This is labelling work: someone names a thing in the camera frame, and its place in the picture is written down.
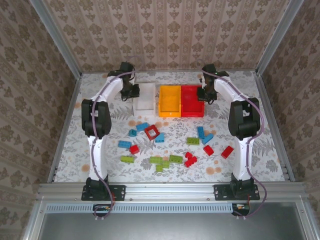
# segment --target wall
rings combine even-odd
[[[19,239],[46,182],[75,79],[28,0],[0,1],[0,239]]]
[[[44,0],[83,72],[143,56],[145,68],[254,69],[289,0]]]
[[[263,73],[295,177],[320,220],[320,0],[305,0]]]

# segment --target yellow plastic bin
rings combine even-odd
[[[160,86],[159,94],[159,117],[180,118],[181,117],[181,86]]]

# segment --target red plastic bin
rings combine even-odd
[[[201,85],[181,86],[181,117],[203,118],[205,102],[198,101],[197,88]]]

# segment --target floral tablecloth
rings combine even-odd
[[[247,96],[260,100],[252,71],[229,72],[233,83]],[[160,85],[200,84],[199,72],[142,72],[137,73],[137,83],[156,83],[156,104],[159,100]],[[93,73],[82,75],[80,92],[74,106],[62,156],[55,176],[55,182],[85,182],[90,169],[89,144],[81,128],[81,102],[94,96],[106,81],[107,74]],[[110,182],[228,182],[235,163],[235,151],[224,159],[220,156],[228,146],[234,146],[234,137],[228,130],[229,104],[218,94],[218,100],[205,105],[203,118],[162,118],[158,116],[134,116],[132,100],[121,101],[120,93],[109,103],[112,128],[106,142],[105,161]],[[260,100],[260,109],[264,109]],[[164,143],[149,141],[144,132],[137,137],[129,137],[130,129],[140,123],[155,124],[165,135]],[[205,134],[212,133],[213,140],[208,144],[214,154],[207,156],[203,145],[186,144],[187,137],[197,137],[197,126],[203,126]],[[121,156],[130,156],[127,149],[119,148],[118,141],[130,141],[138,145],[140,153],[134,155],[134,163],[120,161]],[[169,160],[170,155],[184,156],[191,152],[197,156],[197,163],[187,168],[184,164],[170,165],[163,172],[156,172],[155,164],[149,157],[160,156]],[[274,146],[268,124],[264,134],[255,140],[252,156],[252,173],[260,181],[284,181],[280,161]]]

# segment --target lime green lego brick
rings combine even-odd
[[[182,156],[170,155],[169,162],[174,164],[182,164],[184,161]]]
[[[164,171],[164,168],[162,167],[162,164],[155,165],[155,171],[160,173]]]
[[[164,169],[168,169],[168,168],[170,167],[170,162],[169,162],[169,161],[163,161],[163,162],[162,162],[162,167],[163,167]]]
[[[151,163],[151,164],[162,164],[162,157],[160,157],[160,156],[151,156],[149,163]]]
[[[197,137],[187,137],[186,138],[186,144],[188,145],[199,145],[200,140]]]
[[[120,161],[123,163],[133,164],[135,158],[133,156],[121,156]]]

